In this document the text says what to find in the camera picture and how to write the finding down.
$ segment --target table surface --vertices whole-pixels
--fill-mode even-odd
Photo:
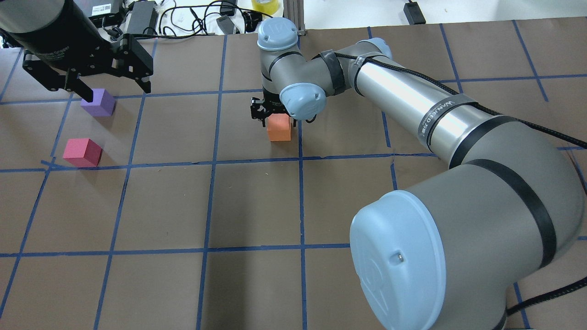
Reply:
[[[310,30],[301,50],[378,36],[402,65],[585,140],[585,31],[585,17]],[[21,50],[0,50],[0,329],[382,329],[352,264],[350,221],[447,165],[352,91],[291,142],[270,143],[249,118],[261,95],[255,40],[143,41],[151,94],[84,79],[115,95],[104,118],[44,90]],[[61,158],[82,137],[104,148],[96,169]],[[587,170],[586,150],[551,140]],[[508,289],[508,305],[584,277],[586,252],[583,227],[561,259]],[[585,305],[581,290],[508,327],[582,329]]]

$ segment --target metal frame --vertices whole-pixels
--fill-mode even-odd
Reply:
[[[284,17],[298,27],[298,35],[306,35],[303,22],[303,0],[284,0]]]

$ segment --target purple cube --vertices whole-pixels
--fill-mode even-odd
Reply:
[[[87,102],[82,99],[82,108],[93,117],[112,116],[116,100],[104,88],[92,88],[94,91],[94,101]]]

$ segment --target pink cube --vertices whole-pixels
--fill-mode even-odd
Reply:
[[[93,117],[112,116],[116,103],[114,97],[103,88],[93,88],[92,91],[94,91],[93,101],[88,102],[82,99],[82,108]]]
[[[69,139],[63,159],[76,167],[96,167],[100,162],[102,148],[90,139]]]

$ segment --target light blue joint cap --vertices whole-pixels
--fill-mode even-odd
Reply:
[[[257,45],[263,50],[277,52],[298,43],[298,28],[284,17],[273,17],[259,26]]]
[[[383,40],[381,38],[371,38],[371,39],[361,40],[359,42],[369,42],[369,43],[372,43],[372,44],[375,45],[375,47],[379,48],[379,52],[381,52],[381,54],[384,54],[389,59],[393,59],[393,57],[392,57],[392,50],[385,43],[385,40]]]
[[[297,120],[312,119],[324,110],[326,93],[313,83],[294,83],[279,93],[289,115]]]
[[[362,208],[350,225],[361,287],[387,330],[424,330],[436,322],[446,291],[440,234],[426,206],[403,190]]]

